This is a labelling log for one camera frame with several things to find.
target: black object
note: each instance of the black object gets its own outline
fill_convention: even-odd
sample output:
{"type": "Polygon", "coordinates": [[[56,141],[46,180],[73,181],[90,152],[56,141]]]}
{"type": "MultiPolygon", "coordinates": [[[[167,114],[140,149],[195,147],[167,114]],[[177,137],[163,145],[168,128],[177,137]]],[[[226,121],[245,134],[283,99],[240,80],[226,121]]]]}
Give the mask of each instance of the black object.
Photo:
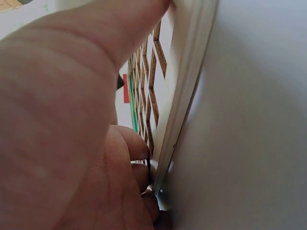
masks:
{"type": "Polygon", "coordinates": [[[120,89],[121,87],[123,87],[125,85],[124,80],[121,78],[121,76],[118,74],[118,78],[117,78],[117,89],[120,89]]]}
{"type": "Polygon", "coordinates": [[[18,0],[22,5],[28,4],[32,2],[33,0],[18,0]]]}

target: white surface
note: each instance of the white surface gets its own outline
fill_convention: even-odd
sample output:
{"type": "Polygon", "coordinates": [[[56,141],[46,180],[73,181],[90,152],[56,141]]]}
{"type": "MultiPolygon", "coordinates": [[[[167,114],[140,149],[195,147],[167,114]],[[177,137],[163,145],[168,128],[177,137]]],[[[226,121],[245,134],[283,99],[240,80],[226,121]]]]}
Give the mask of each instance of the white surface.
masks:
{"type": "Polygon", "coordinates": [[[156,194],[162,186],[189,109],[189,103],[193,96],[202,59],[209,41],[217,2],[217,0],[197,0],[193,2],[178,0],[176,2],[174,39],[171,45],[170,65],[167,69],[167,77],[171,81],[166,81],[168,89],[171,89],[170,82],[173,82],[176,87],[172,97],[169,92],[166,95],[168,100],[173,99],[173,101],[168,104],[165,103],[163,112],[168,113],[169,117],[164,135],[159,135],[160,139],[163,138],[163,144],[160,155],[153,155],[153,160],[159,157],[153,184],[156,194]]]}
{"type": "MultiPolygon", "coordinates": [[[[128,73],[128,63],[119,70],[121,77],[128,73]]],[[[133,128],[131,118],[131,108],[129,103],[124,103],[124,87],[116,91],[115,107],[117,112],[118,125],[133,128]]]]}
{"type": "Polygon", "coordinates": [[[219,1],[170,174],[176,230],[307,229],[306,11],[219,1]]]}

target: white wall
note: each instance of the white wall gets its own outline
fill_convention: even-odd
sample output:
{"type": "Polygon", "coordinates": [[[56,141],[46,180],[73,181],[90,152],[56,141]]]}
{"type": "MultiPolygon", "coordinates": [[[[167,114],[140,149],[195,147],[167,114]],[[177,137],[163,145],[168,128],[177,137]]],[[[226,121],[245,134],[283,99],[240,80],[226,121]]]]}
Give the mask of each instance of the white wall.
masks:
{"type": "Polygon", "coordinates": [[[219,1],[169,175],[176,230],[307,229],[306,12],[219,1]]]}
{"type": "MultiPolygon", "coordinates": [[[[128,62],[119,70],[121,77],[128,73],[128,62]]],[[[129,103],[124,103],[124,87],[117,90],[115,97],[115,107],[118,118],[118,125],[129,128],[132,127],[131,108],[129,103]]]]}

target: printed pattern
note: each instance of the printed pattern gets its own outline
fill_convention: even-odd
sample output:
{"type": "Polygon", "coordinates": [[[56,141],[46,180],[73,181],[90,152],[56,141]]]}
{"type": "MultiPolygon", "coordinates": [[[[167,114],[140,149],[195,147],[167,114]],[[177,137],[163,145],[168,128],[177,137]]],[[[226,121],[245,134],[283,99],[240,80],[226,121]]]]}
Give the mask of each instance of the printed pattern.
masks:
{"type": "Polygon", "coordinates": [[[154,152],[162,101],[167,95],[165,78],[173,28],[166,15],[147,40],[128,60],[132,98],[136,115],[135,130],[154,152]]]}

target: finger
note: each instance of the finger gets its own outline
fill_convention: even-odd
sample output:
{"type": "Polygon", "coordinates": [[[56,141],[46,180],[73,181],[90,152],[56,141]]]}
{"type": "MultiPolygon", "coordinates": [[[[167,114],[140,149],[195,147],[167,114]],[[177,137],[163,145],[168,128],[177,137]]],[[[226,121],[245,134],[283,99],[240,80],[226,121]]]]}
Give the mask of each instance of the finger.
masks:
{"type": "Polygon", "coordinates": [[[165,211],[160,211],[159,218],[153,224],[155,230],[172,230],[172,220],[169,214],[165,211]]]}
{"type": "Polygon", "coordinates": [[[142,199],[154,223],[159,217],[159,205],[157,198],[152,192],[145,192],[142,194],[142,199]]]}
{"type": "Polygon", "coordinates": [[[74,58],[80,57],[83,62],[86,62],[84,57],[92,59],[89,53],[85,55],[86,48],[89,48],[91,55],[97,54],[96,49],[100,51],[96,57],[98,66],[102,65],[98,57],[103,56],[110,59],[118,70],[146,39],[167,10],[169,2],[130,0],[127,3],[126,0],[97,0],[76,9],[46,16],[14,36],[24,35],[31,41],[50,45],[53,49],[59,48],[74,58]],[[87,47],[79,46],[81,38],[87,41],[87,47]]]}
{"type": "Polygon", "coordinates": [[[123,127],[114,126],[114,128],[123,136],[125,139],[131,161],[146,160],[150,155],[150,150],[141,136],[134,130],[123,127]]]}
{"type": "Polygon", "coordinates": [[[148,167],[143,164],[132,164],[132,172],[140,188],[140,193],[145,192],[149,186],[148,167]]]}

